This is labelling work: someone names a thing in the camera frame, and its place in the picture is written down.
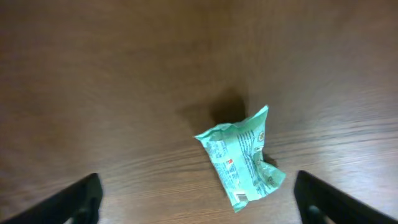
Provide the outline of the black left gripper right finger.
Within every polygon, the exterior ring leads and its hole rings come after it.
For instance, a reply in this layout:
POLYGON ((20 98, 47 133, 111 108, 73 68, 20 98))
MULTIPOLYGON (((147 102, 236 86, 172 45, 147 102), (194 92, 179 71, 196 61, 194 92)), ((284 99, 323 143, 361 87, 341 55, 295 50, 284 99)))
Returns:
POLYGON ((397 224, 397 220, 304 170, 297 173, 294 196, 304 224, 326 223, 328 219, 339 224, 397 224))

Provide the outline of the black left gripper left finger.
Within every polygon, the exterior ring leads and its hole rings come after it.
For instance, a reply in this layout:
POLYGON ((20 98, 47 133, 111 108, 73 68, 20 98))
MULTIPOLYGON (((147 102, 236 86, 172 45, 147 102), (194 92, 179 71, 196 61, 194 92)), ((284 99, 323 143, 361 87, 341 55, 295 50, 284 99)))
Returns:
POLYGON ((20 223, 72 223, 97 224, 103 188, 100 177, 92 173, 59 191, 28 210, 3 221, 3 224, 20 223))

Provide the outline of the teal toilet tissue pack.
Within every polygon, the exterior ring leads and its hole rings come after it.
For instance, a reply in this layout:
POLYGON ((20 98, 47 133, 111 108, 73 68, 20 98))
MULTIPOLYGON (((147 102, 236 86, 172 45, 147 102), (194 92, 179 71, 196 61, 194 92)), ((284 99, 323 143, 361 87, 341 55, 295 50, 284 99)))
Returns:
POLYGON ((273 193, 285 179, 285 173, 266 162, 262 153, 268 110, 265 105, 243 121, 218 124, 195 136, 205 148, 234 212, 273 193))

